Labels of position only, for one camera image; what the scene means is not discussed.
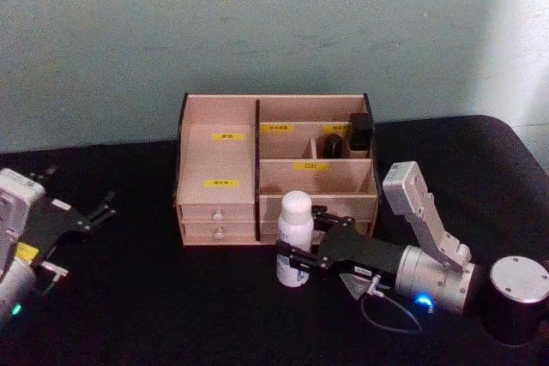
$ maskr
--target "yellow sticker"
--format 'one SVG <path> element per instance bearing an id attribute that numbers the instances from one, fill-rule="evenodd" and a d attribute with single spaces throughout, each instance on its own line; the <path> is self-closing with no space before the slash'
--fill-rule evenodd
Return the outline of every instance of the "yellow sticker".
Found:
<path id="1" fill-rule="evenodd" d="M 348 124 L 324 124 L 323 133 L 325 135 L 330 133 L 336 133 L 337 135 L 344 135 L 349 130 Z"/>
<path id="2" fill-rule="evenodd" d="M 319 162 L 295 162 L 293 164 L 295 171 L 329 171 L 328 163 Z"/>
<path id="3" fill-rule="evenodd" d="M 212 141 L 243 141 L 244 133 L 212 133 Z"/>
<path id="4" fill-rule="evenodd" d="M 295 124 L 290 123 L 262 123 L 263 133 L 291 133 L 295 130 Z"/>
<path id="5" fill-rule="evenodd" d="M 38 252 L 39 250 L 31 246 L 30 244 L 19 242 L 17 244 L 17 250 L 15 251 L 15 255 L 26 263 L 32 263 Z"/>
<path id="6" fill-rule="evenodd" d="M 225 180 L 225 179 L 216 179 L 216 180 L 205 180 L 203 182 L 205 188 L 239 188 L 239 180 Z"/>

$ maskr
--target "green led light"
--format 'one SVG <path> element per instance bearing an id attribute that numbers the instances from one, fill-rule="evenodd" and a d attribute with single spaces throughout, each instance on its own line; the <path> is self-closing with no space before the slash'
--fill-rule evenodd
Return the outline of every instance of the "green led light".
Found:
<path id="1" fill-rule="evenodd" d="M 11 314 L 12 314 L 13 316 L 18 315 L 18 314 L 21 313 L 21 310 L 22 310 L 22 309 L 23 309 L 23 307 L 18 303 L 18 304 L 16 304 L 16 306 L 14 306 L 14 308 L 11 310 Z"/>

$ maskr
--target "white bottle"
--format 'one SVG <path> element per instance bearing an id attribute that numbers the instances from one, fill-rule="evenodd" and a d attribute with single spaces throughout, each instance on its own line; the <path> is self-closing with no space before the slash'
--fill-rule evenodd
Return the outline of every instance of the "white bottle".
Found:
<path id="1" fill-rule="evenodd" d="M 311 197 L 294 190 L 282 198 L 282 213 L 278 218 L 278 238 L 296 248 L 311 251 L 314 222 Z M 276 256 L 276 277 L 288 287 L 298 287 L 309 279 L 309 274 L 290 267 L 287 257 Z"/>

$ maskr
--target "black tablecloth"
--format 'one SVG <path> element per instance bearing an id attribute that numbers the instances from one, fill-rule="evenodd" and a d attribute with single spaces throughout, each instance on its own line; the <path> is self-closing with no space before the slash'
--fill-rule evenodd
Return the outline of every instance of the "black tablecloth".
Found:
<path id="1" fill-rule="evenodd" d="M 549 180 L 518 137 L 490 117 L 377 126 L 381 178 L 416 160 L 446 229 L 476 262 L 549 256 Z M 371 327 L 337 279 L 289 290 L 273 247 L 183 249 L 172 209 L 173 141 L 0 155 L 20 172 L 59 166 L 48 195 L 91 212 L 110 189 L 118 215 L 51 260 L 70 270 L 46 297 L 30 297 L 0 332 L 0 362 L 18 364 L 522 364 L 529 345 L 494 342 L 477 317 L 438 311 L 425 331 Z M 416 243 L 380 211 L 377 237 Z"/>

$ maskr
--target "wooden desk organizer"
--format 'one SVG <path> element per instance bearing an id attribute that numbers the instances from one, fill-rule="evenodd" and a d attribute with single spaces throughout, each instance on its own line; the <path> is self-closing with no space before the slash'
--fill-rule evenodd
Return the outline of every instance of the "wooden desk organizer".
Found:
<path id="1" fill-rule="evenodd" d="M 342 159 L 318 156 L 323 136 L 345 135 L 357 112 L 370 112 L 366 95 L 185 95 L 175 199 L 184 245 L 274 243 L 290 190 L 354 217 L 370 237 L 379 202 L 375 136 L 369 151 L 351 152 L 345 139 Z"/>

